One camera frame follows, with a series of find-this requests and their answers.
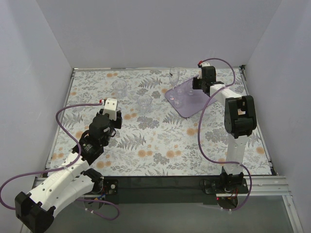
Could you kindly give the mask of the champagne flute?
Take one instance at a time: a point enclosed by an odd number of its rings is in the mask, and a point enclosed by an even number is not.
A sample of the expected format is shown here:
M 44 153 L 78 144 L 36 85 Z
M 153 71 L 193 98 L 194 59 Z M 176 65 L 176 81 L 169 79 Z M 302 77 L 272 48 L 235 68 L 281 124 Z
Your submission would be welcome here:
M 178 67 L 171 67 L 169 71 L 169 82 L 171 84 L 172 90 L 170 92 L 170 100 L 174 100 L 175 98 L 175 87 L 177 86 L 177 83 L 180 78 L 180 68 Z

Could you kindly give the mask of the ribbed tumbler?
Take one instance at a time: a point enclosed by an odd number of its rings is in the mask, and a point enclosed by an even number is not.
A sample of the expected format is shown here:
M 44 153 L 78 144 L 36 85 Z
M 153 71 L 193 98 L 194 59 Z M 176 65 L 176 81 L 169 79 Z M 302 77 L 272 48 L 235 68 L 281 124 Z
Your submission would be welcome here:
M 152 108 L 152 102 L 153 102 L 153 99 L 150 95 L 145 94 L 145 95 L 138 97 L 137 105 L 138 105 L 139 111 L 142 113 L 149 113 Z

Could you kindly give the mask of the faceted glass edge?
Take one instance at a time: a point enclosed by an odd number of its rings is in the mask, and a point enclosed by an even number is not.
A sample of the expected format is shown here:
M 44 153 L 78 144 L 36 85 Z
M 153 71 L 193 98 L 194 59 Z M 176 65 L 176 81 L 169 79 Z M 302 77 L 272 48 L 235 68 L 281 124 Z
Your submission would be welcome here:
M 181 108 L 183 106 L 183 100 L 180 99 L 174 99 L 173 105 L 175 108 Z

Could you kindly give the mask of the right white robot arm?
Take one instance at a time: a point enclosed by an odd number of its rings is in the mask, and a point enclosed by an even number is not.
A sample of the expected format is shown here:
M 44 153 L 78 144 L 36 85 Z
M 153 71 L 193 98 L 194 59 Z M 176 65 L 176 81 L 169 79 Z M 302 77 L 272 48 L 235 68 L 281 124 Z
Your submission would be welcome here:
M 228 133 L 227 156 L 216 183 L 224 191 L 236 190 L 243 185 L 243 158 L 246 143 L 257 127 L 254 99 L 230 90 L 223 82 L 216 81 L 216 69 L 208 63 L 199 66 L 201 73 L 193 78 L 192 88 L 202 90 L 225 108 L 224 126 Z

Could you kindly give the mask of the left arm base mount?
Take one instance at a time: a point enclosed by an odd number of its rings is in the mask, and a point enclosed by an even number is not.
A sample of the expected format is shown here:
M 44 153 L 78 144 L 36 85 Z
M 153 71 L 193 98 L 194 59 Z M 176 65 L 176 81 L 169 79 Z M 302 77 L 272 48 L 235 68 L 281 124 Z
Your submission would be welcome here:
M 91 210 L 99 210 L 104 203 L 94 202 L 93 200 L 105 200 L 107 196 L 116 195 L 118 193 L 119 182 L 116 179 L 103 180 L 99 185 L 95 186 L 92 191 L 84 195 L 84 206 Z

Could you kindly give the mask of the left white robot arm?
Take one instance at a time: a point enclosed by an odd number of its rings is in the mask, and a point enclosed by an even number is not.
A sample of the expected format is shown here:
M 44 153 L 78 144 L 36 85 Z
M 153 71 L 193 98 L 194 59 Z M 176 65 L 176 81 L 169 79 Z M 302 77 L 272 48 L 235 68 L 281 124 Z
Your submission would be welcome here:
M 44 233 L 67 205 L 85 193 L 102 190 L 104 177 L 90 166 L 121 125 L 121 111 L 109 114 L 101 109 L 60 170 L 28 193 L 20 192 L 15 197 L 16 216 L 31 232 Z

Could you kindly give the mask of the small glass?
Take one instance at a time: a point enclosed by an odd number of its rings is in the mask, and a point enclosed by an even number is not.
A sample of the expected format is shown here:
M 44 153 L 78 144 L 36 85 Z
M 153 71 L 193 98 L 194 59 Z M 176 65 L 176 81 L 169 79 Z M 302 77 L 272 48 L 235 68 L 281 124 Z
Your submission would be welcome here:
M 178 88 L 176 91 L 177 96 L 184 96 L 185 89 L 184 88 Z
M 187 90 L 188 95 L 192 96 L 195 94 L 194 90 L 192 88 L 188 88 Z

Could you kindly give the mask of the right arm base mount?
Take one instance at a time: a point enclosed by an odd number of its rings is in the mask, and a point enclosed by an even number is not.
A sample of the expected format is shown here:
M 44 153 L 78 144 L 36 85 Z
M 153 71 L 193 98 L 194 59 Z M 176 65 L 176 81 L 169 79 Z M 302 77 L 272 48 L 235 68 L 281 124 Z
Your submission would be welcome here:
M 249 194 L 249 188 L 246 179 L 241 184 L 225 185 L 221 183 L 219 177 L 209 177 L 202 179 L 199 186 L 204 194 L 213 195 L 216 199 L 216 205 L 221 209 L 232 211 L 239 205 L 239 194 Z

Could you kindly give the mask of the faceted tumbler back left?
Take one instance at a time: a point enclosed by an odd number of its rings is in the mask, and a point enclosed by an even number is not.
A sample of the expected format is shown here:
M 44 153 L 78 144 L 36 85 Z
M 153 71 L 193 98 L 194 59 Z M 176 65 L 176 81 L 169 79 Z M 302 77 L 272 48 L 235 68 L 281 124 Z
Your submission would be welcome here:
M 119 98 L 123 98 L 126 96 L 127 91 L 127 82 L 123 79 L 115 80 L 112 83 L 113 89 L 115 91 L 115 95 Z

